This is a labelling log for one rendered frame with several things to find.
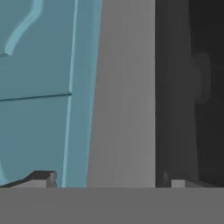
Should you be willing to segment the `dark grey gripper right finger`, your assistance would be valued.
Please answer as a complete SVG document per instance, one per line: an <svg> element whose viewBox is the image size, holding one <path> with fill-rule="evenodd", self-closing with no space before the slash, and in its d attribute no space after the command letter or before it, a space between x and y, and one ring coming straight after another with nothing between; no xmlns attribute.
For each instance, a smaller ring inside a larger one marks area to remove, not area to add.
<svg viewBox="0 0 224 224"><path fill-rule="evenodd" d="M156 187L160 188L217 188L217 185L201 181L199 178L193 178L184 174L181 178L172 178L168 171L156 172Z"/></svg>

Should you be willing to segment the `dark grey appliance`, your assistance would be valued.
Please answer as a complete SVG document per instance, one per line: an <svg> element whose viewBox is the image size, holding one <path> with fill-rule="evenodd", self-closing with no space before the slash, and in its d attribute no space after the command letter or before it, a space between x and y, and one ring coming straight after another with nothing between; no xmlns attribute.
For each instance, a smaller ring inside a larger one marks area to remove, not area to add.
<svg viewBox="0 0 224 224"><path fill-rule="evenodd" d="M156 0L156 180L224 188L224 0Z"/></svg>

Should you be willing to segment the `teal cupboard frame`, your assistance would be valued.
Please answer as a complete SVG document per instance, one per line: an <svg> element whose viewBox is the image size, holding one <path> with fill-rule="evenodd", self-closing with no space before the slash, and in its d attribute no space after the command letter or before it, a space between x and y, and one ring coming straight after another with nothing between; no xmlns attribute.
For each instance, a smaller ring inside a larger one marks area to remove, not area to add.
<svg viewBox="0 0 224 224"><path fill-rule="evenodd" d="M102 0L74 1L63 188L87 185L101 18Z"/></svg>

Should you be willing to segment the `teal drawer front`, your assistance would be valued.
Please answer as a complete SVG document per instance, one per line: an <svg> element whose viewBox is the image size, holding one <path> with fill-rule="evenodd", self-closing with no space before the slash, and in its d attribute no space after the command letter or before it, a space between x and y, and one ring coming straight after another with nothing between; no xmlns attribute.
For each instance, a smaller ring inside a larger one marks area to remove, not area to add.
<svg viewBox="0 0 224 224"><path fill-rule="evenodd" d="M23 179L33 171L67 177L69 94L0 100L0 185Z"/></svg>
<svg viewBox="0 0 224 224"><path fill-rule="evenodd" d="M64 94L69 91L75 0L45 0L38 20L3 56L12 30L32 0L0 0L0 99Z"/></svg>

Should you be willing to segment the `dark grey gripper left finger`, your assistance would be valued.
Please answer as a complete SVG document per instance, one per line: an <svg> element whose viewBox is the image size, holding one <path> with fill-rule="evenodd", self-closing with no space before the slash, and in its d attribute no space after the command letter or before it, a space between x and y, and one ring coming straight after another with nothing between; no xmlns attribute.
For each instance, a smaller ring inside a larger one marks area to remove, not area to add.
<svg viewBox="0 0 224 224"><path fill-rule="evenodd" d="M23 179L0 185L0 188L56 188L56 171L33 171Z"/></svg>

